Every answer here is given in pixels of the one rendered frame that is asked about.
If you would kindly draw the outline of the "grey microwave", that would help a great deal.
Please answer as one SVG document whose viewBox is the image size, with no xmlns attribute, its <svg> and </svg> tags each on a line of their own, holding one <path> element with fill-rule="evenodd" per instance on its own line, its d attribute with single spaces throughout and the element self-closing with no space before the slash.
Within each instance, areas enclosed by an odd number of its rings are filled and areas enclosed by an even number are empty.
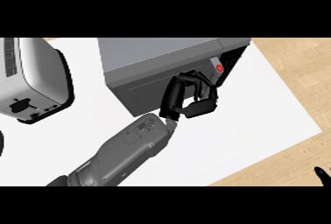
<svg viewBox="0 0 331 224">
<path fill-rule="evenodd" d="M 99 38 L 107 86 L 130 114 L 160 108 L 182 73 L 197 71 L 220 86 L 250 44 L 249 38 Z"/>
</svg>

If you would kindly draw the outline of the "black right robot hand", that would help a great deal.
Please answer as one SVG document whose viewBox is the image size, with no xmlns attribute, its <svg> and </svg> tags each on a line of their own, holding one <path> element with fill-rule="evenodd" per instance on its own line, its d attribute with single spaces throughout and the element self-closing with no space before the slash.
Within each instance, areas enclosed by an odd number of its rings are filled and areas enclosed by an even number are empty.
<svg viewBox="0 0 331 224">
<path fill-rule="evenodd" d="M 321 167 L 315 167 L 315 174 L 322 181 L 324 186 L 331 186 L 331 176 L 327 174 L 325 170 Z"/>
</svg>

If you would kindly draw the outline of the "silver and black toaster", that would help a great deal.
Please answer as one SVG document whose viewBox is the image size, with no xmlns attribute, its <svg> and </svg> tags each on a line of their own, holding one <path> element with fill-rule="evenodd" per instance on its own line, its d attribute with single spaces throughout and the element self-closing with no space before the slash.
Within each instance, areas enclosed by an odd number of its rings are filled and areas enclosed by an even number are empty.
<svg viewBox="0 0 331 224">
<path fill-rule="evenodd" d="M 43 38 L 0 38 L 0 114 L 33 124 L 73 102 L 64 53 Z"/>
</svg>

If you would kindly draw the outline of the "black curved object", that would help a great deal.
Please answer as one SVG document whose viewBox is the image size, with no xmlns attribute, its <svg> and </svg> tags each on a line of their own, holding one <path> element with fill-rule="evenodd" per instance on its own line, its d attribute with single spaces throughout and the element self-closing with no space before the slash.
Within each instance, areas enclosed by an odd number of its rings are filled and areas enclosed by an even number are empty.
<svg viewBox="0 0 331 224">
<path fill-rule="evenodd" d="M 3 131 L 0 130 L 0 157 L 3 156 L 5 146 L 6 146 L 6 138 Z"/>
</svg>

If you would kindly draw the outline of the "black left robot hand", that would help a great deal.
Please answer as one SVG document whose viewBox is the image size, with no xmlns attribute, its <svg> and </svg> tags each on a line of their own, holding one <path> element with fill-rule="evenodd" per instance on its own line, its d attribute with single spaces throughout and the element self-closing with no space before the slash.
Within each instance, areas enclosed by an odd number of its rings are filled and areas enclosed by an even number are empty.
<svg viewBox="0 0 331 224">
<path fill-rule="evenodd" d="M 203 84 L 210 88 L 207 98 L 201 98 Z M 182 106 L 185 88 L 189 86 L 195 87 L 194 102 L 185 108 Z M 204 74 L 195 70 L 191 70 L 188 73 L 181 73 L 172 77 L 166 88 L 160 105 L 160 117 L 179 121 L 181 114 L 185 114 L 188 118 L 206 115 L 216 110 L 218 99 L 218 87 L 209 81 Z"/>
</svg>

